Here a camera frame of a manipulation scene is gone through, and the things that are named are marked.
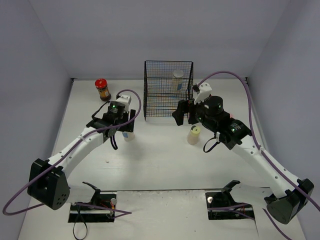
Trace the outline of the silver-lid white bottle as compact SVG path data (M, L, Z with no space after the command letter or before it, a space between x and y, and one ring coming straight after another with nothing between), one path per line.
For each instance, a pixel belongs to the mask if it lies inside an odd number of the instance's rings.
M176 69L173 71L172 88L175 94L180 94L183 87L184 71Z
M132 141L135 138L135 134L133 132L122 132L122 136L126 142Z

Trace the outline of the yellow-lid spice shaker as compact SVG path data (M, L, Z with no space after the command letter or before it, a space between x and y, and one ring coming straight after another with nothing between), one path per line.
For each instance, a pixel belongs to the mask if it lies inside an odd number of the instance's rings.
M200 139L201 128L197 125L193 125L190 128L190 131L187 136L187 142L190 145L195 145L199 142Z

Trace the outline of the red-lid sauce jar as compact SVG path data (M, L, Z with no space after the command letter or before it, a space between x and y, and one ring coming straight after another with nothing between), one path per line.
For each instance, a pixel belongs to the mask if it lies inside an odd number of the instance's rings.
M102 101L109 101L111 99L111 94L108 89L108 82L104 78L99 78L94 83L96 89L98 90L99 97Z

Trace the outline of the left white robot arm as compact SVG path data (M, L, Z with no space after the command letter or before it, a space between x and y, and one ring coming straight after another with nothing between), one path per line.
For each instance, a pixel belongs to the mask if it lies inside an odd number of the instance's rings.
M93 150L107 140L113 141L116 132L132 132L136 113L113 103L102 118L93 116L75 140L59 153L47 160L35 160L30 169L28 195L52 210L65 203L82 203L89 210L96 209L101 190L86 181L81 186L70 186L68 178Z

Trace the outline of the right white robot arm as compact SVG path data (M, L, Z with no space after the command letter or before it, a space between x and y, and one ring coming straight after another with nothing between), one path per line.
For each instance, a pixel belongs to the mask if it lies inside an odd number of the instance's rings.
M314 184L300 179L286 170L262 146L255 142L254 133L240 120L234 119L223 108L223 99L209 96L203 102L180 100L172 113L177 125L201 123L214 133L218 144L242 157L269 185L272 193L264 197L268 213L278 222L288 224L310 201Z

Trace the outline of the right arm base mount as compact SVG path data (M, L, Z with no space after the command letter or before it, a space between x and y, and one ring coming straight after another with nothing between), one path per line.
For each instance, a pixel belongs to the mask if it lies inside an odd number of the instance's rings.
M207 216L210 221L255 220L252 205L236 202L231 195L233 188L239 184L240 181L232 180L222 189L205 192Z

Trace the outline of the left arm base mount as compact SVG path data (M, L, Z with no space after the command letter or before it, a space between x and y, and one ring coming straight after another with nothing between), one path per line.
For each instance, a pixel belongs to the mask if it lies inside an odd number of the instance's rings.
M70 189L69 223L113 223L116 218L130 215L117 207L116 191L103 191L84 181Z

